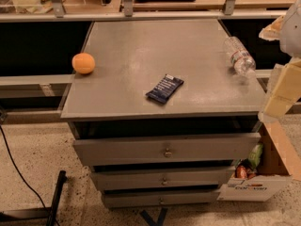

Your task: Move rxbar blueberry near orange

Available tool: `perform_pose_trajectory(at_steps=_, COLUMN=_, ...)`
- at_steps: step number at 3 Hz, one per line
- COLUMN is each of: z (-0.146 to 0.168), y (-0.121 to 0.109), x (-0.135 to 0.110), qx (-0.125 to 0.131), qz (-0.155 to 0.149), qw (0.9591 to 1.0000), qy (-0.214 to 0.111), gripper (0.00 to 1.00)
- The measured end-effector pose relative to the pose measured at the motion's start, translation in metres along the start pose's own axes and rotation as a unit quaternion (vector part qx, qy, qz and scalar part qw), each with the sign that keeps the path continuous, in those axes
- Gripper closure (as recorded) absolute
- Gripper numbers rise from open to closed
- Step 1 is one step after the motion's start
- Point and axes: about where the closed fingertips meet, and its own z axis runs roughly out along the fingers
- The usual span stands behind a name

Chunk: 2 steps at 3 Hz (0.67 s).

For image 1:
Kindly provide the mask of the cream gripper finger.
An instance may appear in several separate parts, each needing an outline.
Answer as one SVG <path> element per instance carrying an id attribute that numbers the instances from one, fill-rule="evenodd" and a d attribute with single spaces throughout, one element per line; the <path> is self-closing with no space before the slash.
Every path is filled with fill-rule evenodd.
<path id="1" fill-rule="evenodd" d="M 280 118 L 301 98 L 301 60 L 287 63 L 280 72 L 263 112 Z"/>
<path id="2" fill-rule="evenodd" d="M 284 17 L 279 16 L 272 23 L 261 30 L 259 38 L 268 41 L 280 40 L 283 23 Z"/>

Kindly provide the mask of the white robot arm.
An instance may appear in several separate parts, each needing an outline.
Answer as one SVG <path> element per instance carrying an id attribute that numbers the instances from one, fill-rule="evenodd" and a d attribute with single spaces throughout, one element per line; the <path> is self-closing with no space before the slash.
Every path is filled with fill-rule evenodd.
<path id="1" fill-rule="evenodd" d="M 301 98 L 301 0 L 296 0 L 284 16 L 266 26 L 259 37 L 278 40 L 280 50 L 291 56 L 284 66 L 276 65 L 259 113 L 262 122 L 277 121 Z"/>

